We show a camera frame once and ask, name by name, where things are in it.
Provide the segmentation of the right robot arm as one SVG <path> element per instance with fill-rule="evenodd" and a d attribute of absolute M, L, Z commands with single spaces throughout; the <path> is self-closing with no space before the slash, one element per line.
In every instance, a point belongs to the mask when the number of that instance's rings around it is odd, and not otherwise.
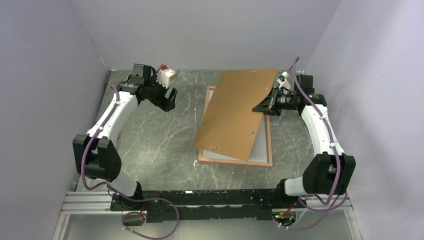
<path fill-rule="evenodd" d="M 282 180 L 282 189 L 275 193 L 275 202 L 282 208 L 295 197 L 313 195 L 344 195 L 356 167 L 356 160 L 345 153 L 337 140 L 328 116 L 327 101 L 315 93 L 311 75 L 295 75 L 290 89 L 288 72 L 277 77 L 276 86 L 255 107 L 253 112 L 280 116 L 283 110 L 296 110 L 307 128 L 314 157 L 302 176 Z"/>

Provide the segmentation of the brown backing board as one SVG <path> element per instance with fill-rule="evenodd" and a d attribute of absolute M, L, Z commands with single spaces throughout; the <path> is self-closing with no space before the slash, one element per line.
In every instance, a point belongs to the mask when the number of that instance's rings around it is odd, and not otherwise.
<path fill-rule="evenodd" d="M 263 116 L 252 109 L 268 96 L 277 72 L 277 68 L 224 71 L 207 104 L 193 146 L 247 161 Z"/>

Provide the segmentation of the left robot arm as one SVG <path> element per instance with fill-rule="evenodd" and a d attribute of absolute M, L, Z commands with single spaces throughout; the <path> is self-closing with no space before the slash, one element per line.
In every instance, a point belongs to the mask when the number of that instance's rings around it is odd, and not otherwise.
<path fill-rule="evenodd" d="M 75 166 L 86 190 L 105 185 L 123 197 L 123 203 L 130 210 L 142 206 L 141 184 L 122 170 L 118 136 L 142 101 L 147 100 L 164 112 L 176 107 L 178 91 L 171 83 L 177 75 L 176 70 L 165 64 L 155 69 L 136 63 L 126 80 L 110 86 L 113 97 L 103 115 L 87 133 L 77 134 L 72 141 Z"/>

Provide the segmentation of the pink wooden picture frame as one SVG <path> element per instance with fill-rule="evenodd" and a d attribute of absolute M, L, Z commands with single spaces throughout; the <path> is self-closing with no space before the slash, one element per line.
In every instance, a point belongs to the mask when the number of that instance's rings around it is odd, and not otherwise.
<path fill-rule="evenodd" d="M 272 167 L 270 118 L 252 112 L 252 102 L 229 88 L 221 91 L 208 86 L 204 116 L 193 146 L 199 149 L 202 163 Z"/>

